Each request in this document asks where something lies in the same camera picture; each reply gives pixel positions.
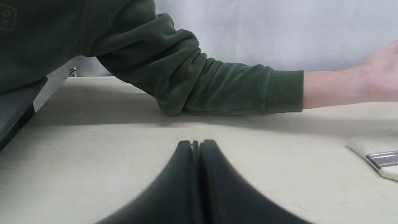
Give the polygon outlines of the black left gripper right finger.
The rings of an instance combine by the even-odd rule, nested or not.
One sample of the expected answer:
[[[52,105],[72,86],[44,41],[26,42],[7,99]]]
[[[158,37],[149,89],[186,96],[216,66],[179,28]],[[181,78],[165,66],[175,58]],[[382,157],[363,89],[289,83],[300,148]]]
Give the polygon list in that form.
[[[201,190],[211,224],[307,224],[247,182],[214,140],[199,146]]]

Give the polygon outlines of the forearm in dark green sleeve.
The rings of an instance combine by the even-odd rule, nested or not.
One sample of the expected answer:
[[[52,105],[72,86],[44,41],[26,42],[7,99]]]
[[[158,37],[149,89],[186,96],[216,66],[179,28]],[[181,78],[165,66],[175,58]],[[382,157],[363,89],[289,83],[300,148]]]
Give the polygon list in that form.
[[[2,0],[1,93],[35,83],[77,56],[97,57],[120,80],[153,96],[161,110],[241,116],[301,112],[378,97],[360,71],[322,75],[224,63],[175,30],[153,0]]]

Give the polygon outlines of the open bare human hand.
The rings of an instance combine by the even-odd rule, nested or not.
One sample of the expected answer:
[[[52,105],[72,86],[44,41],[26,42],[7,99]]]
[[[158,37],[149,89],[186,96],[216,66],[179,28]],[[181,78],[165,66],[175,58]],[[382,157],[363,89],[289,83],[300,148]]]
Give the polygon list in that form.
[[[382,46],[361,64],[367,102],[398,101],[398,41]]]

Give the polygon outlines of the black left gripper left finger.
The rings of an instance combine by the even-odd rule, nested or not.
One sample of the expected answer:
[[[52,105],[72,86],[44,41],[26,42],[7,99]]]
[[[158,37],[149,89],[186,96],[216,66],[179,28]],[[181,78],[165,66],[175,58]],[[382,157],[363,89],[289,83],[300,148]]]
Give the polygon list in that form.
[[[134,200],[100,224],[198,224],[197,141],[180,141],[159,176]]]

